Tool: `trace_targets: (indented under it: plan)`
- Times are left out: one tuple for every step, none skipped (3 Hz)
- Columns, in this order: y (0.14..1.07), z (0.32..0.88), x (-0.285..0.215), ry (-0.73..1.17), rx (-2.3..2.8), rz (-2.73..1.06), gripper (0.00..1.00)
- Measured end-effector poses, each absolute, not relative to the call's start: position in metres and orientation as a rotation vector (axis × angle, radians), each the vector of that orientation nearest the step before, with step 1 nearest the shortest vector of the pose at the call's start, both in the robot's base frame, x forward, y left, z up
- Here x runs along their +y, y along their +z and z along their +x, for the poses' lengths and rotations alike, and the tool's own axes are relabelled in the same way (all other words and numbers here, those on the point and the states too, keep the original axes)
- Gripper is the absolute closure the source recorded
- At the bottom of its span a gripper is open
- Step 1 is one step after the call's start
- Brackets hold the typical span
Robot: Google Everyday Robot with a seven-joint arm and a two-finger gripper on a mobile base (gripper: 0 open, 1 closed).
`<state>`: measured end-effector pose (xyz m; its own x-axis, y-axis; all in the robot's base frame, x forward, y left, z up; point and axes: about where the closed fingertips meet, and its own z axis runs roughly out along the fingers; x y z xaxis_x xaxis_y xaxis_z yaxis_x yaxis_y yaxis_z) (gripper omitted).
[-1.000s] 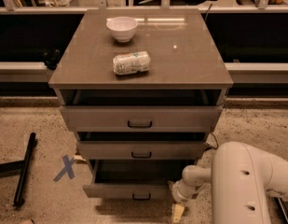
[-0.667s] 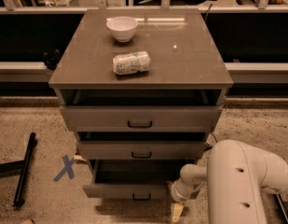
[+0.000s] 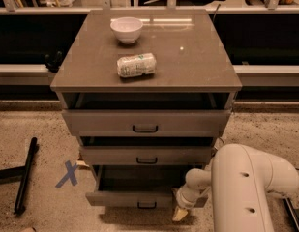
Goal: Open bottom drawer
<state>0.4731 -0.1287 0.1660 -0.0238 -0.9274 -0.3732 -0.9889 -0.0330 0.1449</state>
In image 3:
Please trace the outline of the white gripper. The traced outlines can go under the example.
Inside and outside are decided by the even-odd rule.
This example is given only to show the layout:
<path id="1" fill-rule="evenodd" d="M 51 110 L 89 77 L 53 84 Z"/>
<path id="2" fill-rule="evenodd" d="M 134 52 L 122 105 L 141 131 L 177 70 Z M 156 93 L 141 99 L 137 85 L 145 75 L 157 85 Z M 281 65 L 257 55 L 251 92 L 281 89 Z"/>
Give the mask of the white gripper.
<path id="1" fill-rule="evenodd" d="M 174 209 L 172 220 L 175 222 L 181 221 L 189 213 L 188 210 L 193 208 L 197 200 L 202 197 L 202 190 L 191 189 L 187 186 L 181 188 L 172 188 L 173 195 L 176 198 L 177 205 Z"/>

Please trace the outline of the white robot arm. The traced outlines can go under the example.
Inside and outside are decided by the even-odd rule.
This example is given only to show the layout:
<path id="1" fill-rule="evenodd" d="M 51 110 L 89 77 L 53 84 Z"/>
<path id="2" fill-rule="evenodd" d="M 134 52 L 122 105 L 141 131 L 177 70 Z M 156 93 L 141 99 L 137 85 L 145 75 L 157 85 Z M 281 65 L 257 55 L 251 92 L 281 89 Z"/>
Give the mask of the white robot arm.
<path id="1" fill-rule="evenodd" d="M 274 232 L 266 196 L 286 198 L 299 175 L 286 159 L 241 144 L 224 145 L 209 170 L 193 168 L 175 191 L 173 220 L 182 220 L 198 199 L 212 194 L 215 232 Z"/>

